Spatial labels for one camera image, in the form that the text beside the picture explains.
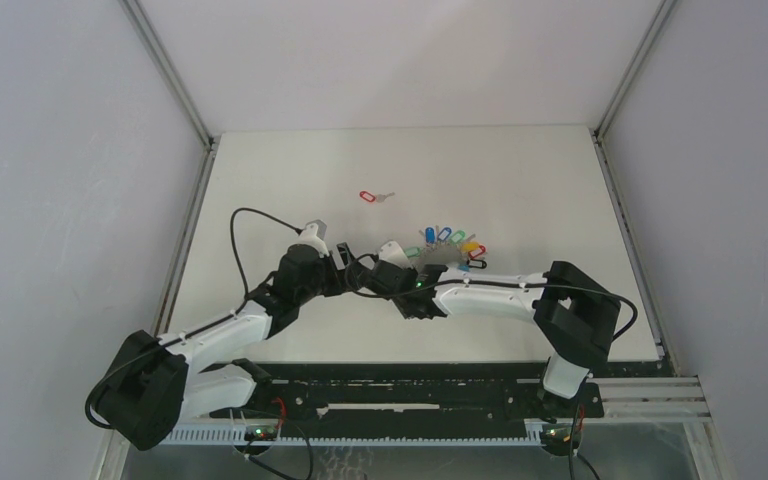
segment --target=key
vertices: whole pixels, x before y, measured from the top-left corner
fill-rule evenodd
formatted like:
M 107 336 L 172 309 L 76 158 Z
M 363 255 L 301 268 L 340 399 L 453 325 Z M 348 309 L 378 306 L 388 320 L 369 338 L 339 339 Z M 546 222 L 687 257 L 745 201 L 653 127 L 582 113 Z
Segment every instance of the key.
M 390 193 L 382 193 L 381 195 L 376 195 L 376 196 L 375 196 L 375 201 L 376 201 L 377 203 L 381 203 L 381 202 L 383 202 L 384 200 L 387 200 L 387 197 L 392 197 L 393 195 L 395 195 L 395 193 L 394 193 L 394 192 L 390 192 Z

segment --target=gray wall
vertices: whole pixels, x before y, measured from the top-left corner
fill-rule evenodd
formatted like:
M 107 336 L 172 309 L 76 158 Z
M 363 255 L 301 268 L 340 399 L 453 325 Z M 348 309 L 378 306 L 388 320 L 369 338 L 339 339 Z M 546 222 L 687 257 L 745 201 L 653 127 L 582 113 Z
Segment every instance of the gray wall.
M 89 477 L 84 397 L 152 324 L 200 155 L 115 1 L 0 1 L 0 478 Z
M 682 2 L 607 146 L 684 372 L 768 478 L 768 2 Z

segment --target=red key tag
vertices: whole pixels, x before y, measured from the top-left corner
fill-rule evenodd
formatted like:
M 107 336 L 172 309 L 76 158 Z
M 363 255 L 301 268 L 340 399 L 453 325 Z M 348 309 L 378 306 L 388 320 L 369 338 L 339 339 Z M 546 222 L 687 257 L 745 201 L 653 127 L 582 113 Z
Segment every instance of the red key tag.
M 375 202 L 375 195 L 367 192 L 366 190 L 360 192 L 360 198 L 366 200 L 369 203 Z
M 484 245 L 479 245 L 478 248 L 469 252 L 469 259 L 475 260 L 476 258 L 484 255 L 485 253 L 487 253 L 487 249 L 484 248 Z

